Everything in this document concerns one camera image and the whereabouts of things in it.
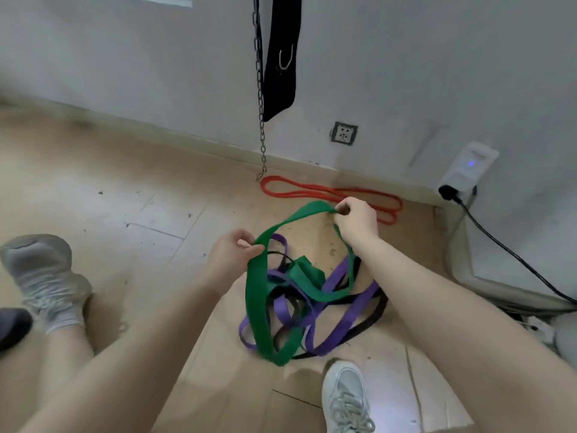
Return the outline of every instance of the forearm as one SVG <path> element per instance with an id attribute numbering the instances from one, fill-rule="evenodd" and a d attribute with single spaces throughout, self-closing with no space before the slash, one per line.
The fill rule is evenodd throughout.
<path id="1" fill-rule="evenodd" d="M 577 376 L 527 331 L 378 237 L 354 248 L 479 427 L 574 429 Z"/>
<path id="2" fill-rule="evenodd" d="M 81 370 L 23 431 L 150 431 L 220 300 L 212 283 L 201 281 L 175 295 L 132 327 Z"/>

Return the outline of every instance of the black cable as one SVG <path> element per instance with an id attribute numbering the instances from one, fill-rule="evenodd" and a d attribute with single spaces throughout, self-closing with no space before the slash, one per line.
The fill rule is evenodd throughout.
<path id="1" fill-rule="evenodd" d="M 458 197 L 458 196 L 453 196 L 452 200 L 457 202 L 461 208 L 464 209 L 465 214 L 468 216 L 469 219 L 471 219 L 471 221 L 473 222 L 473 224 L 475 226 L 477 226 L 479 228 L 479 230 L 481 232 L 483 232 L 487 237 L 489 237 L 491 240 L 494 241 L 495 244 L 497 244 L 499 247 L 501 247 L 501 249 L 503 249 L 504 251 L 506 251 L 508 254 L 510 254 L 515 260 L 517 260 L 518 262 L 520 262 L 521 264 L 523 264 L 523 266 L 525 266 L 525 269 L 529 270 L 530 273 L 532 273 L 533 275 L 535 275 L 537 278 L 539 278 L 539 280 L 545 284 L 547 286 L 547 288 L 549 288 L 549 290 L 551 290 L 552 292 L 554 292 L 556 295 L 560 296 L 563 299 L 566 299 L 569 302 L 572 302 L 573 304 L 577 304 L 577 299 L 572 298 L 571 296 L 567 296 L 565 293 L 563 293 L 562 291 L 557 290 L 549 281 L 547 281 L 539 272 L 537 272 L 535 269 L 533 269 L 531 267 L 531 265 L 526 262 L 525 260 L 523 260 L 523 258 L 521 258 L 519 255 L 517 255 L 515 252 L 513 252 L 512 250 L 510 250 L 508 247 L 506 247 L 503 243 L 501 243 L 499 240 L 497 240 L 496 238 L 494 238 L 485 228 L 483 228 L 479 222 L 472 216 L 472 214 L 469 212 L 469 209 L 465 206 L 465 204 L 463 203 L 463 201 Z"/>

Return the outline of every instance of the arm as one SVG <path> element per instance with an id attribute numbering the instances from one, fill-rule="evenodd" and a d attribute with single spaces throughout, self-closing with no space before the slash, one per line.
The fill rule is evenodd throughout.
<path id="1" fill-rule="evenodd" d="M 573 432 L 577 375 L 505 313 L 379 239 L 376 213 L 347 198 L 336 215 L 420 348 L 484 432 Z"/>
<path id="2" fill-rule="evenodd" d="M 203 277 L 133 326 L 24 426 L 26 433 L 150 431 L 212 311 L 264 246 L 244 230 L 213 246 Z"/>

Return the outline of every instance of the hand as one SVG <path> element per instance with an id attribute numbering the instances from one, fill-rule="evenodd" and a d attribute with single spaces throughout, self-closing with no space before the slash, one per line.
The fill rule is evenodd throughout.
<path id="1" fill-rule="evenodd" d="M 213 244 L 206 263 L 206 277 L 211 287 L 224 295 L 241 275 L 251 258 L 264 251 L 263 245 L 254 245 L 253 235 L 244 229 L 236 229 L 219 237 Z"/>
<path id="2" fill-rule="evenodd" d="M 343 199 L 335 209 L 334 222 L 339 227 L 341 237 L 355 248 L 359 240 L 378 237 L 377 212 L 371 206 L 355 197 Z"/>

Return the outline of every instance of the shoelace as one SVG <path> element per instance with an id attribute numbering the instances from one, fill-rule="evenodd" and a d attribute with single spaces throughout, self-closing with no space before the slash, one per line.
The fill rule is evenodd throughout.
<path id="1" fill-rule="evenodd" d="M 66 299 L 72 296 L 60 278 L 54 275 L 45 275 L 35 280 L 26 288 L 27 298 L 23 301 L 25 306 L 39 310 L 47 310 L 48 315 L 61 312 L 69 307 L 70 302 Z"/>
<path id="2" fill-rule="evenodd" d="M 363 401 L 342 392 L 331 404 L 331 416 L 336 422 L 335 433 L 373 433 L 374 422 Z"/>

